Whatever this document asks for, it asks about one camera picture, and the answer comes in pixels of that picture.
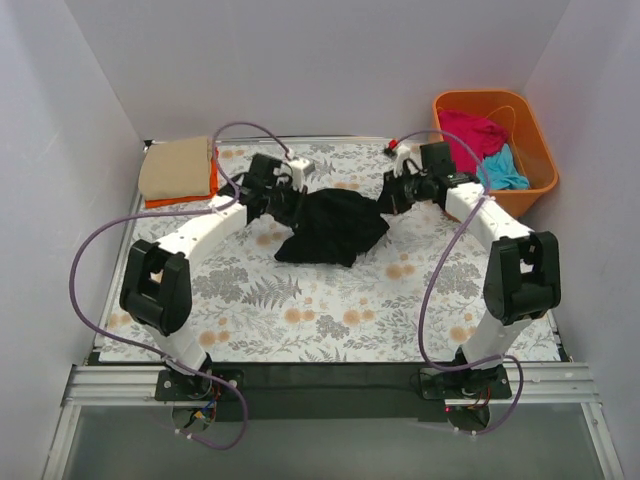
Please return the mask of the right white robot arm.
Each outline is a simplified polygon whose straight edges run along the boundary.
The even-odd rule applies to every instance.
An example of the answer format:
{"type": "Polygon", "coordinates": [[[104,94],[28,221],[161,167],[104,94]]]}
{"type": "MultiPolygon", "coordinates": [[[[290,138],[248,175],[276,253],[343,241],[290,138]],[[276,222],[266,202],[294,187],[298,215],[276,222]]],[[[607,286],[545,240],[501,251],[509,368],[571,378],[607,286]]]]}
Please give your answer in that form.
{"type": "Polygon", "coordinates": [[[394,166],[383,176],[378,199],[386,214],[403,214],[423,201],[437,204],[460,221],[488,252],[483,286],[485,313],[475,333],[461,347],[454,364],[454,389],[475,397],[489,384],[486,370],[502,364],[520,333],[561,299],[559,245],[550,232],[535,232],[514,219],[473,174],[459,172],[445,142],[422,146],[415,163],[411,149],[397,140],[384,153],[394,166]]]}

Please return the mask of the black t-shirt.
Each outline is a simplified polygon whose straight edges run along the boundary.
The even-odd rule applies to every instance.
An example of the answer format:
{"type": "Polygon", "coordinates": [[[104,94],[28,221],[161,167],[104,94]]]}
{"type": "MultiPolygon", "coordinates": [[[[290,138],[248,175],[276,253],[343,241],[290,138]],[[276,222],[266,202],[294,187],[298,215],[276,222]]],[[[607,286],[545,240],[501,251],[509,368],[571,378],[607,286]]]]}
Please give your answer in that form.
{"type": "Polygon", "coordinates": [[[292,236],[274,258],[289,264],[350,268],[388,230],[375,200],[353,190],[325,188],[306,195],[292,236]]]}

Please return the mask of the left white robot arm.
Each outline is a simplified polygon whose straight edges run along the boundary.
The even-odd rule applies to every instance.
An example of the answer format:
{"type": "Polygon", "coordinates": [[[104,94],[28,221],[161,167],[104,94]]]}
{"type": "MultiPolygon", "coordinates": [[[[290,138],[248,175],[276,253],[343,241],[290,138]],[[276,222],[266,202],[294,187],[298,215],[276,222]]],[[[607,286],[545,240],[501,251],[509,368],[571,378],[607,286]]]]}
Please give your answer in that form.
{"type": "Polygon", "coordinates": [[[267,213],[294,225],[308,192],[306,175],[293,167],[280,175],[248,172],[211,198],[208,208],[164,237],[136,241],[130,248],[119,306],[151,334],[160,356],[180,373],[178,387],[193,400],[213,386],[208,354],[188,325],[192,310],[191,273],[227,237],[267,213]]]}

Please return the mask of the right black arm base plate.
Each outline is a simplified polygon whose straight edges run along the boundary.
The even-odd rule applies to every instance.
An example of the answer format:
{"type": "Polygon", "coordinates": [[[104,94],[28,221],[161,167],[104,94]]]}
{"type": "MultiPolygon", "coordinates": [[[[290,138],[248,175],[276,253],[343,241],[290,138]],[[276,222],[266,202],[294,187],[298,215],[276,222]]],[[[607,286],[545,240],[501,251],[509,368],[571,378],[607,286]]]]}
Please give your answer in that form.
{"type": "Polygon", "coordinates": [[[512,396],[503,366],[456,372],[423,368],[418,373],[418,382],[420,394],[427,400],[472,400],[486,396],[489,399],[506,400],[512,396]]]}

